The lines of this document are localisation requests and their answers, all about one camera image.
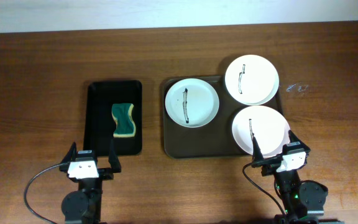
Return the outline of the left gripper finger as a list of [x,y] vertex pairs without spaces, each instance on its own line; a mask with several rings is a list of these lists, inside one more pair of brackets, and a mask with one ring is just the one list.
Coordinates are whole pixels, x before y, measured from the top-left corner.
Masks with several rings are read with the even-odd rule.
[[76,156],[76,142],[73,142],[61,163],[71,162]]
[[112,169],[112,173],[120,173],[121,172],[121,163],[119,162],[118,156],[115,152],[115,147],[114,147],[114,139],[112,138],[110,140],[110,144],[109,144],[109,156],[108,156],[108,161],[109,164],[111,166]]

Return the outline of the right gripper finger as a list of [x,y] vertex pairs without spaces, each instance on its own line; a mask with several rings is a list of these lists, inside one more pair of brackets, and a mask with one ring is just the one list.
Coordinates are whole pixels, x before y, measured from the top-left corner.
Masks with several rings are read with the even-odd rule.
[[255,136],[252,137],[252,147],[253,147],[252,161],[253,162],[262,161],[264,157]]
[[302,146],[304,145],[304,142],[301,141],[292,130],[288,131],[288,137],[290,139],[290,142],[288,143],[288,146]]

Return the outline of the green and yellow sponge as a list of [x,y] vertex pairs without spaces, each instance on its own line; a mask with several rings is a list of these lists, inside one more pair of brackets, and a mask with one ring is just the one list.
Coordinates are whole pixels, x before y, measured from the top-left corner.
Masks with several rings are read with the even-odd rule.
[[113,104],[112,118],[116,124],[114,138],[132,138],[136,134],[136,125],[132,117],[134,105],[132,103]]

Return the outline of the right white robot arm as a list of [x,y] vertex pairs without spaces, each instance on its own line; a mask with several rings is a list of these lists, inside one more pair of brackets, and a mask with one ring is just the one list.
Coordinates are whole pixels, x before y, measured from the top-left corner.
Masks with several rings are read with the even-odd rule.
[[273,186],[279,199],[281,214],[275,215],[274,223],[318,223],[324,215],[324,204],[328,188],[313,180],[301,180],[298,170],[307,164],[311,149],[292,131],[290,142],[284,144],[282,152],[265,159],[256,137],[252,134],[253,155],[251,167],[261,168],[263,176],[274,176]]

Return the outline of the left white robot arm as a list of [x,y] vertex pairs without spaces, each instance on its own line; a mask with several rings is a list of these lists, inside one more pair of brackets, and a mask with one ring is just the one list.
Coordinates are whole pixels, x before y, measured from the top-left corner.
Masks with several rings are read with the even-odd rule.
[[77,151],[73,143],[62,159],[61,172],[78,184],[78,190],[70,192],[62,200],[62,213],[67,224],[101,223],[103,182],[113,180],[115,173],[121,172],[121,163],[111,143],[108,152],[107,168],[97,167],[97,153],[92,150]]

